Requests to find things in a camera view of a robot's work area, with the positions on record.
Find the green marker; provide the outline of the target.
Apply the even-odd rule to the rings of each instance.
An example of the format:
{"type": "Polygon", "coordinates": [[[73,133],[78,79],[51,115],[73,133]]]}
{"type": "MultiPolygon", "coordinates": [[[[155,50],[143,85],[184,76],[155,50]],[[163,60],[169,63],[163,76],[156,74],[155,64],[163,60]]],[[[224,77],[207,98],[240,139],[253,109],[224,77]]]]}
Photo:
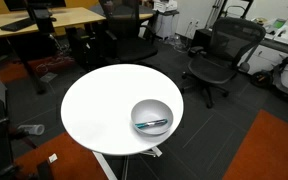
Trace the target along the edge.
{"type": "Polygon", "coordinates": [[[147,127],[152,127],[152,126],[165,125],[167,122],[168,122],[167,119],[160,119],[160,120],[155,120],[155,121],[150,121],[150,122],[137,123],[135,124],[135,127],[142,129],[142,128],[147,128],[147,127]]]}

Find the grey bowl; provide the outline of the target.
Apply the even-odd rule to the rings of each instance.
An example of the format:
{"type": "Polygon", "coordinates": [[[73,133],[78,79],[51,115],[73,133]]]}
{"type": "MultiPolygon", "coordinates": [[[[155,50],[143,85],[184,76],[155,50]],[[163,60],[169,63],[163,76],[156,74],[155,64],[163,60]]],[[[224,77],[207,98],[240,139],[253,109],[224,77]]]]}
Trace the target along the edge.
{"type": "Polygon", "coordinates": [[[147,99],[138,102],[131,111],[131,121],[133,127],[142,134],[157,136],[166,133],[173,124],[173,112],[164,102],[154,99],[147,99]],[[150,122],[160,119],[167,119],[165,125],[152,126],[139,129],[135,127],[137,123],[150,122]]]}

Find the round white table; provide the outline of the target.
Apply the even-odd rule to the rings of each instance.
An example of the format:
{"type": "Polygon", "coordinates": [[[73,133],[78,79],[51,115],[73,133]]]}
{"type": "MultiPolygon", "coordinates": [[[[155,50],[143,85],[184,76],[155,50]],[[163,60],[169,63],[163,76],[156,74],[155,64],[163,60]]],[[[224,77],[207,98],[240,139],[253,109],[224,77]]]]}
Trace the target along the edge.
{"type": "Polygon", "coordinates": [[[109,180],[153,180],[137,160],[142,154],[161,155],[158,146],[175,132],[183,112],[177,85],[163,73],[135,64],[109,65],[83,75],[61,103],[66,132],[95,155],[109,180]],[[172,110],[173,124],[166,133],[145,135],[133,127],[132,108],[147,99],[172,110]]]}

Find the black office chair at desk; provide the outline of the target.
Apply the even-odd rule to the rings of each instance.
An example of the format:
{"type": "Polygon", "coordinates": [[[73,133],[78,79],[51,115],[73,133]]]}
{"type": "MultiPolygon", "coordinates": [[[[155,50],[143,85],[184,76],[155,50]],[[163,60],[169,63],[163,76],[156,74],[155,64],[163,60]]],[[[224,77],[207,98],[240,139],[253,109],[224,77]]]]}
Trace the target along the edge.
{"type": "Polygon", "coordinates": [[[155,32],[142,25],[138,0],[99,0],[107,27],[101,40],[104,57],[120,63],[138,62],[158,53],[155,32]]]}

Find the white cabinet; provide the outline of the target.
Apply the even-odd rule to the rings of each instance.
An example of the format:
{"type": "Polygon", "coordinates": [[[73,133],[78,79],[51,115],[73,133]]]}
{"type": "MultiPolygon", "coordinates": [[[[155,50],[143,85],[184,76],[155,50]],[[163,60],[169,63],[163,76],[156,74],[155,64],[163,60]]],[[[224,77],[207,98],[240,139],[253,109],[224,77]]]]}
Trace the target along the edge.
{"type": "Polygon", "coordinates": [[[161,39],[172,35],[173,18],[178,14],[176,0],[153,0],[153,10],[156,12],[155,31],[161,39]]]}

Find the wooden desk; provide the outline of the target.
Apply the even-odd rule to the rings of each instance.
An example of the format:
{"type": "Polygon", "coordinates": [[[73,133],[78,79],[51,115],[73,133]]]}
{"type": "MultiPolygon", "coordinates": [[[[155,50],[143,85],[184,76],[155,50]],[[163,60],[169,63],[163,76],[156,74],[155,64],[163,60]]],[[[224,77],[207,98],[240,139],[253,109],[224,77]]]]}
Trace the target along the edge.
{"type": "MultiPolygon", "coordinates": [[[[61,8],[53,11],[56,21],[53,23],[54,28],[73,26],[83,24],[85,27],[89,26],[91,23],[101,22],[105,20],[105,17],[99,15],[93,11],[90,11],[84,7],[74,7],[74,8],[61,8]]],[[[8,14],[0,14],[0,26],[13,23],[15,21],[20,21],[28,16],[27,12],[15,12],[8,14]]],[[[37,25],[31,25],[24,29],[10,32],[0,29],[1,37],[15,37],[25,34],[31,34],[38,32],[37,25]]],[[[33,72],[32,68],[28,64],[28,59],[21,58],[28,75],[32,80],[32,84],[38,94],[43,94],[46,92],[45,85],[40,81],[38,76],[33,72]]]]}

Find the black mesh office chair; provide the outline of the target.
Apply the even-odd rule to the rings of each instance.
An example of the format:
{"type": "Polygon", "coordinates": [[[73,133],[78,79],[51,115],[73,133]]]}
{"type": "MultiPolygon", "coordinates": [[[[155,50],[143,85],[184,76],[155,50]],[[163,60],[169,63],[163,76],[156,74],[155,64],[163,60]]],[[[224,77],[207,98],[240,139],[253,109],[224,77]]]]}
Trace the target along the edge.
{"type": "Polygon", "coordinates": [[[210,88],[221,90],[222,95],[227,97],[229,91],[222,84],[236,76],[241,57],[259,45],[265,34],[265,29],[252,21],[225,17],[213,24],[210,42],[206,47],[191,48],[193,57],[188,63],[189,71],[184,72],[182,78],[192,77],[202,90],[206,90],[207,108],[214,105],[210,88]]]}

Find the clear plastic bottle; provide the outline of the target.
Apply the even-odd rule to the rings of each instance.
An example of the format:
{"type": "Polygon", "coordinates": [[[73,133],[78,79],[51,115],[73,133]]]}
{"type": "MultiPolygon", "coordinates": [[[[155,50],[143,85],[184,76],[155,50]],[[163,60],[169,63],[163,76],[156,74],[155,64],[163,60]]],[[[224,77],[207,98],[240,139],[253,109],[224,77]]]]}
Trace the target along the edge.
{"type": "Polygon", "coordinates": [[[45,126],[43,124],[36,125],[20,125],[19,129],[24,130],[30,135],[42,135],[45,131],[45,126]]]}

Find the black electric scooter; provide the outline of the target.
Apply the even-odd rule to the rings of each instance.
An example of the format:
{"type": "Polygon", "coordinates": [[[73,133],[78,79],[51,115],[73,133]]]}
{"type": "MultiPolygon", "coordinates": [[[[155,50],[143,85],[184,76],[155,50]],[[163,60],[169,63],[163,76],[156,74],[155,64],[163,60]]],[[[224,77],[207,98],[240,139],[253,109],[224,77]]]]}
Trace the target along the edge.
{"type": "Polygon", "coordinates": [[[251,76],[251,83],[260,88],[269,88],[274,85],[278,90],[288,95],[288,87],[282,84],[281,75],[288,65],[288,56],[280,64],[273,67],[272,70],[262,70],[251,76]]]}

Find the black monitor stand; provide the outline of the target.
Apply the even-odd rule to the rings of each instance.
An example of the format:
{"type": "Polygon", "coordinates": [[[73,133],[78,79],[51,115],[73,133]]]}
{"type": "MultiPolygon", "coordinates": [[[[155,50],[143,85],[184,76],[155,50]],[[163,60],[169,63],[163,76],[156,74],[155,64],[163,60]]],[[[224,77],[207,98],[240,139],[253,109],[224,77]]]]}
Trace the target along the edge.
{"type": "Polygon", "coordinates": [[[9,11],[26,10],[28,17],[40,23],[43,20],[54,22],[49,8],[65,7],[65,0],[4,0],[9,11]]]}

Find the black keyboard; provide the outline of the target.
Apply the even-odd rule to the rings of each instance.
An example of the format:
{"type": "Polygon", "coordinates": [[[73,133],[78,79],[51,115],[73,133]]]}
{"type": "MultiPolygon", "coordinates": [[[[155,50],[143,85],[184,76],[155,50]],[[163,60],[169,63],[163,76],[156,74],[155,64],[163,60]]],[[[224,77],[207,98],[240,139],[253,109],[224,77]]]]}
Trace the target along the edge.
{"type": "Polygon", "coordinates": [[[34,20],[32,20],[30,18],[25,18],[25,19],[22,19],[19,21],[15,21],[15,22],[0,26],[0,29],[4,30],[4,31],[16,32],[16,31],[19,31],[21,29],[32,26],[34,24],[35,24],[34,20]]]}

